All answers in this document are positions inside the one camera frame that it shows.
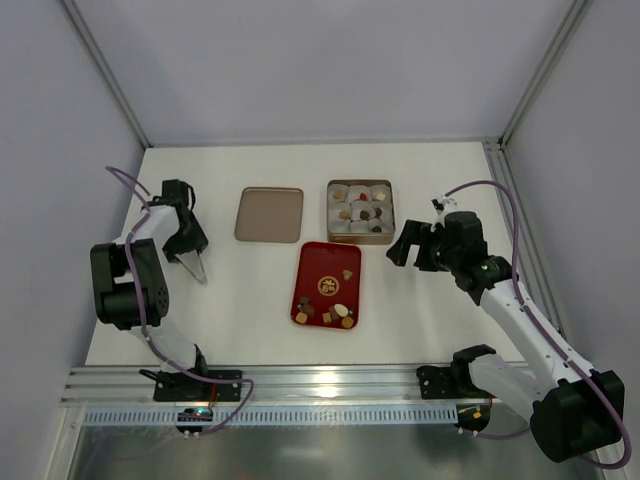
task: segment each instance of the white table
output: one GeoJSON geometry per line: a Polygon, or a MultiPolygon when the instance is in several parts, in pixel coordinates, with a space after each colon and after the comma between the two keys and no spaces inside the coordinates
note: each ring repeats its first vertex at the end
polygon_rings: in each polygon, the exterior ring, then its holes
{"type": "MultiPolygon", "coordinates": [[[[170,314],[210,364],[441,363],[450,361],[455,351],[481,343],[494,347],[507,361],[522,360],[498,325],[458,290],[450,274],[419,272],[409,266],[412,257],[407,267],[395,267],[385,257],[387,247],[362,247],[360,321],[354,330],[304,327],[289,319],[300,247],[312,240],[326,241],[327,182],[391,181],[399,234],[406,219],[433,221],[430,200],[438,194],[490,178],[480,143],[147,150],[139,180],[152,193],[160,193],[162,180],[170,178],[195,188],[195,214],[210,242],[202,256],[209,276],[205,286],[179,265],[163,263],[170,314]],[[304,191],[298,243],[242,243],[234,238],[240,195],[247,186],[304,191]]],[[[509,258],[511,244],[497,193],[475,187],[456,199],[461,208],[478,213],[490,252],[509,258]]],[[[133,198],[123,231],[139,214],[140,205],[133,198]]],[[[131,335],[96,323],[87,365],[155,363],[151,352],[131,335]]]]}

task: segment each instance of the metal corner post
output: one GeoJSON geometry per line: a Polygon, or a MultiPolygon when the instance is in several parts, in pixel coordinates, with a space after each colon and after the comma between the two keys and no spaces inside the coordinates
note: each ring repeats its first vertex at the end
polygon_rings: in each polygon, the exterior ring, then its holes
{"type": "MultiPolygon", "coordinates": [[[[520,214],[520,274],[527,285],[538,307],[544,312],[554,327],[562,330],[561,316],[554,299],[553,289],[545,273],[544,262],[536,245],[535,235],[531,229],[527,217],[527,209],[524,207],[522,197],[513,175],[509,159],[498,141],[483,143],[487,163],[491,176],[497,182],[505,185],[516,200],[516,206],[520,214]]],[[[498,195],[500,208],[507,223],[509,235],[513,234],[513,216],[509,202],[503,195],[498,195]]]]}
{"type": "Polygon", "coordinates": [[[138,118],[136,117],[136,114],[129,105],[129,101],[124,95],[122,88],[118,84],[118,81],[116,80],[111,67],[104,58],[100,47],[98,47],[98,44],[93,37],[93,34],[91,33],[87,22],[82,16],[80,9],[76,5],[75,0],[57,1],[63,13],[69,20],[69,23],[75,31],[78,39],[80,40],[80,43],[82,43],[82,45],[85,47],[85,50],[89,54],[89,57],[91,58],[91,61],[93,62],[98,74],[100,75],[100,77],[102,77],[104,85],[107,87],[107,90],[109,90],[109,93],[115,100],[116,105],[124,115],[124,118],[131,128],[131,131],[140,142],[140,145],[142,145],[142,148],[145,149],[151,147],[152,145],[149,142],[149,139],[144,133],[144,130],[140,125],[138,118]]]}
{"type": "Polygon", "coordinates": [[[520,122],[525,117],[533,101],[536,99],[540,91],[543,89],[546,81],[549,79],[553,69],[557,65],[558,61],[562,57],[562,54],[567,49],[567,45],[571,41],[571,37],[576,32],[580,22],[586,15],[589,7],[593,3],[593,0],[573,0],[569,10],[560,22],[560,26],[555,35],[551,39],[547,50],[542,56],[542,60],[538,63],[535,73],[529,80],[524,93],[520,97],[516,109],[511,115],[509,122],[500,138],[500,145],[506,146],[513,137],[513,134],[517,130],[520,122]]]}

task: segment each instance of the brown tray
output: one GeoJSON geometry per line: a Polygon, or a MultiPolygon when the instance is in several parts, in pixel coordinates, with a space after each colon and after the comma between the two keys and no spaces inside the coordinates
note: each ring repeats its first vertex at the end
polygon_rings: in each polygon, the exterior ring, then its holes
{"type": "Polygon", "coordinates": [[[245,188],[236,219],[236,239],[296,243],[300,239],[303,203],[304,193],[299,188],[245,188]]]}

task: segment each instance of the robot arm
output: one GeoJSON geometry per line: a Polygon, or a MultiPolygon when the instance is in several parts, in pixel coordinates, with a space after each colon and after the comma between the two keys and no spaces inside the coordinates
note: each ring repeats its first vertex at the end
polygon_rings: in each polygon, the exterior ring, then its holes
{"type": "MultiPolygon", "coordinates": [[[[175,322],[166,317],[169,293],[160,257],[186,267],[190,256],[196,256],[207,247],[208,240],[195,215],[189,209],[189,185],[179,180],[162,184],[162,195],[150,202],[149,218],[131,239],[132,254],[145,293],[148,316],[148,334],[162,352],[185,368],[199,365],[199,350],[181,333],[175,322]]],[[[127,280],[128,264],[124,254],[127,235],[113,243],[96,245],[91,249],[91,270],[96,312],[100,321],[113,324],[145,343],[140,326],[140,315],[133,282],[127,280]]],[[[189,270],[199,282],[201,275],[189,270]]],[[[161,369],[175,370],[166,364],[161,369]]]]}
{"type": "Polygon", "coordinates": [[[433,202],[439,212],[435,224],[408,220],[387,257],[404,266],[411,246],[419,245],[414,266],[423,271],[450,272],[458,288],[498,322],[533,373],[532,377],[509,366],[490,347],[472,347],[456,353],[451,364],[459,390],[476,396],[481,390],[500,398],[529,422],[541,450],[556,462],[619,441],[621,434],[612,416],[569,363],[590,375],[620,417],[624,407],[622,381],[612,371],[596,371],[571,348],[521,283],[519,292],[515,291],[509,262],[488,254],[475,213],[456,211],[452,199],[444,200],[433,202]],[[525,309],[540,320],[542,331],[525,309]]]}

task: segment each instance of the gray wall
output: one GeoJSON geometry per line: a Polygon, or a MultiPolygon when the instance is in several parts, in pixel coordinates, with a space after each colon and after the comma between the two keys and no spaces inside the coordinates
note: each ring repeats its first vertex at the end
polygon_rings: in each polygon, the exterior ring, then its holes
{"type": "Polygon", "coordinates": [[[76,0],[153,144],[502,133],[570,0],[76,0]]]}
{"type": "Polygon", "coordinates": [[[509,153],[576,346],[640,438],[640,2],[596,1],[509,153]]]}
{"type": "Polygon", "coordinates": [[[23,480],[88,347],[89,249],[126,212],[102,167],[137,171],[142,150],[56,2],[2,2],[0,65],[0,465],[23,480]]]}

